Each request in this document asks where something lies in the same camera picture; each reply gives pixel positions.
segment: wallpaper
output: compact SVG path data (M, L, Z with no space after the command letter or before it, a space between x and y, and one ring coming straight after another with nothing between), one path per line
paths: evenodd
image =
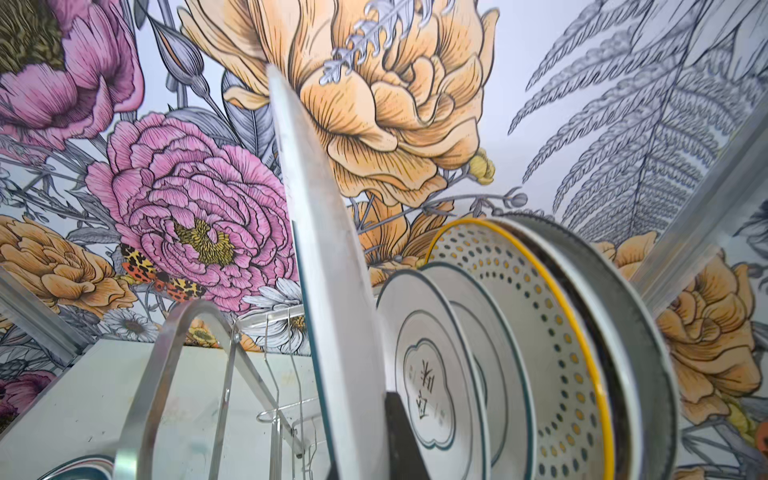
M374 286L452 218L512 212L628 275L765 93L767 22L768 0L7 0L0 264L94 340L152 342L193 298L230 319L301 304L271 63ZM690 423L679 478L763 471L764 217L658 320ZM64 366L0 326L7 424ZM303 317L247 333L309 354ZM199 321L187 343L216 346Z

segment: dotted pattern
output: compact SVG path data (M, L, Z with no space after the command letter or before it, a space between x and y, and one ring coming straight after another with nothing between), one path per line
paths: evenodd
M453 263L486 285L506 284L509 294L522 296L532 306L535 316L518 316L515 321L537 322L541 326L559 367L555 376L551 371L531 371L536 362L526 362L524 354L528 378L531 383L538 383L538 388L533 388L538 427L534 473L536 478L581 478L587 472L590 457L603 455L601 446L595 448L602 437L600 416L584 355L549 286L514 245L479 225L455 225L444 232L432 250L429 261L433 260ZM525 340L517 338L518 343ZM544 401L538 397L542 392L547 396ZM544 411L543 405L554 408ZM587 474L597 478L593 472Z

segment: dish rack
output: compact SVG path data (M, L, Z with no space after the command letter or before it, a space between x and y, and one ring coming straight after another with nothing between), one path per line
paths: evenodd
M268 379L264 379L259 374L251 358L240 345L243 327L263 325L266 334L269 335L269 326L272 322L303 314L302 306L294 306L251 316L242 323L230 324L222 312L209 302L195 300L174 307L154 344L147 368L144 370L136 396L128 411L115 456L114 479L152 478L152 459L157 430L184 340L194 319L205 322L227 355L208 478L214 480L219 475L233 371L237 368L251 393L262 406L267 407L266 410L257 414L257 421L271 424L268 479L283 478L283 454L288 453L291 458L291 479L325 479L325 476L316 477L316 472L313 471L313 460L318 450L328 449L323 418L319 410L319 397L312 396L306 399L303 397L302 382L294 355L288 354L298 385L299 401L281 404L280 387L266 351L263 354L263 361L270 374ZM296 416L298 418L295 420L289 420Z

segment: orange flower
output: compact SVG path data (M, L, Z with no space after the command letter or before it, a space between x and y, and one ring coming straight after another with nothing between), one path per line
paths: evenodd
M362 218L367 207L368 202L358 205L358 218ZM348 209L354 216L353 208L348 207ZM453 202L439 204L437 210L449 212L453 210ZM374 197L366 217L366 225L378 223L401 213L402 205L387 207ZM418 268L423 265L429 244L445 223L446 218L444 215L422 213L409 224L406 217L401 215L380 227L361 233L360 244L366 251L371 284L377 286L383 283L397 270Z
M656 236L632 237L618 248L605 242L595 246L629 279ZM728 267L720 251L656 319L677 374L683 414L694 424L713 414L728 415L724 396L744 396L760 386L752 357L755 301L747 268Z
M28 218L0 216L0 265L56 313L73 305L101 318L137 300L108 261Z
M378 18L369 0L187 0L184 33L250 90L232 87L230 103L255 110L269 102L266 65L275 64L299 93L342 194L372 192L386 205L417 207L446 188L438 167L453 170L478 149L483 86L493 65L498 10L475 2L435 2L391 48L368 55L338 83L321 85L323 62L349 47L361 19ZM379 44L386 35L379 32Z

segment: pink peony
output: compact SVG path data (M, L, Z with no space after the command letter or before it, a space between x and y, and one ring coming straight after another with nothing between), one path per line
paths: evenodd
M204 286L204 298L237 313L260 287L298 280L283 185L249 151L149 114L118 123L108 155L85 183L122 242L159 270Z
M31 370L8 382L0 380L0 399L21 415L55 378L45 370Z
M144 97L119 0L8 0L0 30L0 134L64 149Z

